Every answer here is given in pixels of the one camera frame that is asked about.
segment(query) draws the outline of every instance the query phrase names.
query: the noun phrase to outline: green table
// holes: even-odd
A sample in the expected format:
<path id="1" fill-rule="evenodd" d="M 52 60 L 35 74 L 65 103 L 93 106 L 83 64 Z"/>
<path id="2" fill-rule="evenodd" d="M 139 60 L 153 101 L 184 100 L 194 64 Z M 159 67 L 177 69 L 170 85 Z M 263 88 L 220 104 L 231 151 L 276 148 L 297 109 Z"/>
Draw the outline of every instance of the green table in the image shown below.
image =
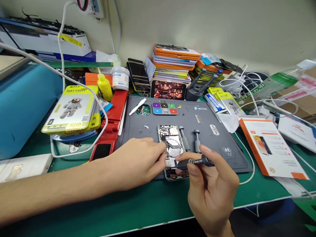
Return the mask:
<path id="1" fill-rule="evenodd" d="M 46 118 L 43 119 L 17 157 L 50 153 L 49 137 L 40 131 L 45 121 Z M 244 144 L 247 144 L 242 135 L 239 137 Z M 92 142 L 93 139 L 87 140 L 81 146 L 80 151 L 88 148 Z M 316 167 L 314 157 L 305 154 L 294 144 L 291 146 L 310 165 Z M 69 151 L 69 145 L 59 143 L 56 150 L 63 154 Z M 80 165 L 88 161 L 90 155 L 91 152 L 87 152 L 78 156 L 54 159 L 49 172 Z M 302 180 L 299 182 L 309 192 L 315 192 L 316 173 L 303 162 L 300 163 L 312 181 Z M 273 178 L 263 176 L 256 162 L 255 170 L 253 179 L 239 187 L 234 202 L 235 208 L 291 196 Z M 247 180 L 250 175 L 250 173 L 240 174 L 240 181 Z M 166 224 L 193 217 L 187 202 L 188 189 L 188 180 L 178 182 L 154 181 L 130 191 L 114 193 L 98 200 L 52 210 L 10 225 L 2 231 L 12 236 L 97 237 Z"/>

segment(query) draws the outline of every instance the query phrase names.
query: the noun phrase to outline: black phone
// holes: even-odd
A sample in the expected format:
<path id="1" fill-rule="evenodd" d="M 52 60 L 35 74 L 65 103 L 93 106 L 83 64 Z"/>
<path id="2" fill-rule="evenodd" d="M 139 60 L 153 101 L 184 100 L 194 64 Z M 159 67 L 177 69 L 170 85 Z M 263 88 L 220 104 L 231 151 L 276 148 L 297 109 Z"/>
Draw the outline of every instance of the black phone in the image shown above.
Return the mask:
<path id="1" fill-rule="evenodd" d="M 185 47 L 174 46 L 174 45 L 166 45 L 166 44 L 155 44 L 157 48 L 165 48 L 165 49 L 173 49 L 173 50 L 181 50 L 181 51 L 189 51 Z"/>
<path id="2" fill-rule="evenodd" d="M 128 58 L 126 67 L 130 72 L 134 90 L 137 92 L 150 91 L 150 82 L 143 61 Z"/>

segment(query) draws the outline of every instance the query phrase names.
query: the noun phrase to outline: wall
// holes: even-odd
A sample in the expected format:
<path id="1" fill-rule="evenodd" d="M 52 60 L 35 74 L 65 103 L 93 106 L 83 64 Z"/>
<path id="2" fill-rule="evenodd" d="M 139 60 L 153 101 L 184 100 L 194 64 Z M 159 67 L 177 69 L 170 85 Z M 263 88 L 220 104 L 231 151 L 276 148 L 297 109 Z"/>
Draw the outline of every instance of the wall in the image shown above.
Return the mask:
<path id="1" fill-rule="evenodd" d="M 61 21 L 66 0 L 10 0 L 10 15 L 28 14 Z M 118 49 L 118 22 L 109 0 Z M 313 0 L 118 0 L 123 34 L 120 58 L 144 60 L 155 43 L 172 43 L 212 52 L 249 69 L 274 73 L 303 59 L 316 58 L 316 4 Z M 101 23 L 71 6 L 67 24 L 87 32 L 90 46 L 112 53 L 107 19 Z"/>

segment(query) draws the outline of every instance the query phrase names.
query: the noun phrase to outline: red stand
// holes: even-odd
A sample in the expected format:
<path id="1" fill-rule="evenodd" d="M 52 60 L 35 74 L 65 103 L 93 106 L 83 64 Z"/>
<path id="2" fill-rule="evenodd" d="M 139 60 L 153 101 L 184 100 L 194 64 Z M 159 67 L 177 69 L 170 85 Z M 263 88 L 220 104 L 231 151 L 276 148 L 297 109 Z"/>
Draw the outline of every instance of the red stand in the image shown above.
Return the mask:
<path id="1" fill-rule="evenodd" d="M 119 133 L 119 124 L 121 121 L 124 106 L 126 103 L 128 91 L 115 91 L 113 98 L 111 100 L 111 104 L 113 105 L 112 108 L 106 113 L 108 116 L 108 125 L 104 131 L 104 133 L 101 135 L 98 142 L 95 144 L 90 160 L 92 161 L 94 152 L 96 147 L 99 144 L 109 144 L 111 145 L 110 154 L 115 151 L 116 148 L 116 142 L 118 140 L 118 133 Z M 101 124 L 101 129 L 103 129 L 105 126 L 105 120 L 103 120 Z"/>

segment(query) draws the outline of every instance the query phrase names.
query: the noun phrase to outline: astronaut graphic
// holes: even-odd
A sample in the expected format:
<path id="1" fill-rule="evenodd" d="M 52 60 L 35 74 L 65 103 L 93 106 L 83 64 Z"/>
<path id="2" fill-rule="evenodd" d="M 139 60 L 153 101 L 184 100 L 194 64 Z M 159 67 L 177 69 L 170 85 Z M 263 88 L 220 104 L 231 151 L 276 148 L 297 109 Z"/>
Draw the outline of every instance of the astronaut graphic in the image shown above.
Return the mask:
<path id="1" fill-rule="evenodd" d="M 82 99 L 80 98 L 74 98 L 71 101 L 68 102 L 68 104 L 65 104 L 63 106 L 63 108 L 65 109 L 65 111 L 62 113 L 62 115 L 60 116 L 61 119 L 64 119 L 66 116 L 67 117 L 71 117 L 73 116 L 73 114 L 76 112 L 77 109 L 81 108 L 81 104 L 80 101 Z"/>

